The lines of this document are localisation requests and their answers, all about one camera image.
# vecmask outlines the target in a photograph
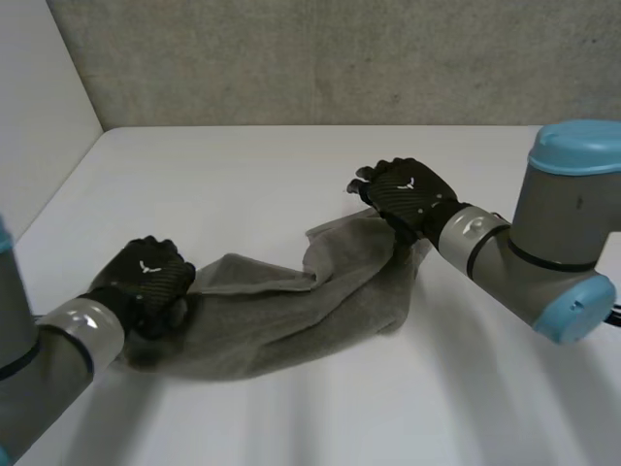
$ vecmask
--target light blue joint cap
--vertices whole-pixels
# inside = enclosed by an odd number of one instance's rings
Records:
[[[4,227],[4,222],[2,221],[2,217],[0,216],[0,254],[5,250],[9,250],[13,247],[13,239],[11,235]]]
[[[528,161],[568,177],[621,173],[621,121],[577,119],[544,126]]]
[[[610,315],[615,300],[608,277],[591,277],[552,301],[533,328],[555,343],[577,342]]]
[[[0,466],[11,466],[9,456],[2,447],[0,447]]]

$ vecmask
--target gray wall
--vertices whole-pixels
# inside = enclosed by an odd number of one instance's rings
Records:
[[[48,0],[105,128],[621,118],[619,0]]]

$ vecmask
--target white tabletop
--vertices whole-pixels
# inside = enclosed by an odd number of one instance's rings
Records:
[[[300,268],[305,230],[364,206],[344,187],[414,156],[511,217],[528,127],[126,128],[105,134],[17,245],[32,307],[83,292],[125,243],[197,266],[238,252]],[[621,242],[600,270],[621,283]],[[20,466],[613,465],[621,331],[556,347],[435,253],[398,334],[238,383],[111,370]]]

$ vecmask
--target gray towel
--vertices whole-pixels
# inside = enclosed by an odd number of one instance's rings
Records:
[[[197,273],[184,325],[163,340],[134,336],[122,360],[198,380],[259,376],[394,331],[429,243],[395,246],[368,210],[307,232],[304,272],[227,254]]]

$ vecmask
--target robotic arm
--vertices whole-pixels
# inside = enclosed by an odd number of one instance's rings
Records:
[[[182,320],[195,270],[170,241],[130,242],[90,291],[36,324],[0,224],[0,466],[13,464],[121,353]]]
[[[440,255],[537,332],[580,340],[610,316],[616,292],[595,271],[610,232],[621,231],[621,123],[581,120],[542,128],[511,225],[460,203],[413,159],[357,172],[358,193],[397,231],[428,238]]]

